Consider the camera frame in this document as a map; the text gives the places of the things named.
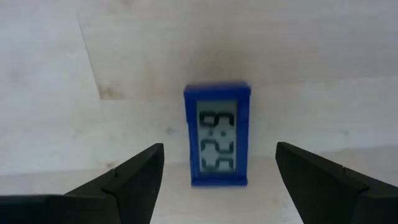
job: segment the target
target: blue plastic frame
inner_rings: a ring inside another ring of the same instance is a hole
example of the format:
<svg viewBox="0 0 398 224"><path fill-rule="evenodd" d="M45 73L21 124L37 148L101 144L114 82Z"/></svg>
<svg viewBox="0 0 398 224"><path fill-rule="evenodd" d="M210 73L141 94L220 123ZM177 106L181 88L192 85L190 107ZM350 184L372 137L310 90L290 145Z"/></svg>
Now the blue plastic frame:
<svg viewBox="0 0 398 224"><path fill-rule="evenodd" d="M249 108L251 89L246 82L202 83L187 85L184 89L185 112L190 140L192 186L232 186L248 184ZM197 101L236 100L236 172L233 174L200 174Z"/></svg>

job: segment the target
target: white surface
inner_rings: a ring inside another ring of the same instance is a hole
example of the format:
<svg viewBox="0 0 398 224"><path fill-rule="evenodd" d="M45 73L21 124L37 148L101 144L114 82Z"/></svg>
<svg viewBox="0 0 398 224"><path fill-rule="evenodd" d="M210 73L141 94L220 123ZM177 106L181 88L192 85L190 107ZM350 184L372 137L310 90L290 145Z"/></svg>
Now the white surface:
<svg viewBox="0 0 398 224"><path fill-rule="evenodd" d="M396 147L322 153L341 165L398 185ZM2 194L63 194L106 172L79 170L0 177ZM275 160L249 161L247 187L191 188L188 164L167 164L151 223L302 224Z"/></svg>
<svg viewBox="0 0 398 224"><path fill-rule="evenodd" d="M252 84L251 157L398 145L396 1L0 4L2 175L188 162L194 80Z"/></svg>

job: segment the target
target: clock digit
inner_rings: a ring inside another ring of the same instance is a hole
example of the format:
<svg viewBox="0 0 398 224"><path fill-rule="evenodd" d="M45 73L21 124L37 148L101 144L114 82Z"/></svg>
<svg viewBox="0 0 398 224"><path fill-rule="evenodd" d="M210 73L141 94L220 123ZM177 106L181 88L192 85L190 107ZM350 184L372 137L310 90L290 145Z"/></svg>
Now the clock digit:
<svg viewBox="0 0 398 224"><path fill-rule="evenodd" d="M228 118L229 120L229 125L231 125L232 127L235 126L235 118L234 118L234 114L230 113L230 112L218 112L217 114L220 118Z"/></svg>
<svg viewBox="0 0 398 224"><path fill-rule="evenodd" d="M213 123L208 123L205 121L206 117L213 117ZM206 127L206 128L214 128L218 125L218 121L220 118L218 117L217 113L214 111L201 111L199 113L199 123L201 127Z"/></svg>
<svg viewBox="0 0 398 224"><path fill-rule="evenodd" d="M220 167L220 163L217 164L217 161L216 161L216 165L215 165L215 166L208 166L208 165L206 164L206 159L202 158L202 159L201 159L201 167L202 167L203 169L205 169L206 171L209 171L209 172L211 172L211 171L217 171L218 168Z"/></svg>
<svg viewBox="0 0 398 224"><path fill-rule="evenodd" d="M217 158L215 166L208 166L206 159L201 159L201 167L207 171L216 171L220 168L220 162L227 162L229 168L234 169L234 160L232 158Z"/></svg>
<svg viewBox="0 0 398 224"><path fill-rule="evenodd" d="M218 142L214 139L202 139L200 141L200 150L204 151L206 149L206 144L214 144L214 147L216 148L216 151L218 152L218 150L220 149L220 145L218 144Z"/></svg>

